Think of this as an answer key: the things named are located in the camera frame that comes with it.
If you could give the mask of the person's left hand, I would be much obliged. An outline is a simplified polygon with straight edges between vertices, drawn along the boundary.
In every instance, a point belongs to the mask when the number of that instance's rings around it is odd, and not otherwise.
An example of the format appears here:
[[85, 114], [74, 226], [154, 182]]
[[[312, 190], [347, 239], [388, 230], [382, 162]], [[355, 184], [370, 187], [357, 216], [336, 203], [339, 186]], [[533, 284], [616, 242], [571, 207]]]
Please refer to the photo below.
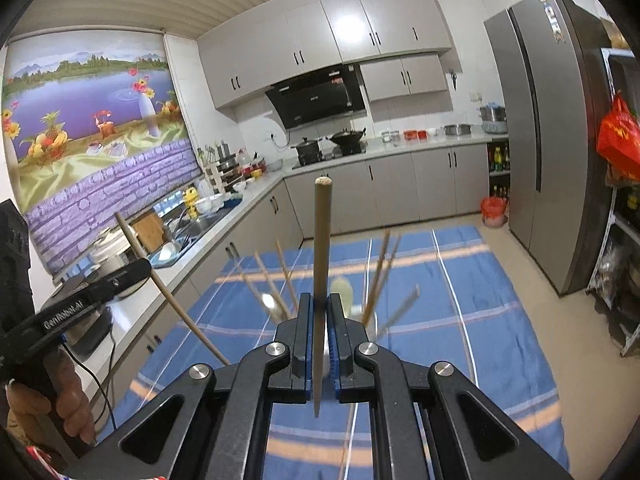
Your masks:
[[9, 415], [6, 429], [13, 437], [26, 445], [49, 446], [38, 422], [40, 415], [47, 416], [55, 410], [63, 419], [63, 427], [70, 437], [79, 438], [85, 444], [93, 445], [96, 428], [89, 400], [82, 391], [81, 380], [75, 372], [75, 365], [65, 350], [58, 352], [56, 381], [60, 388], [54, 404], [42, 393], [16, 380], [6, 386], [6, 400]]

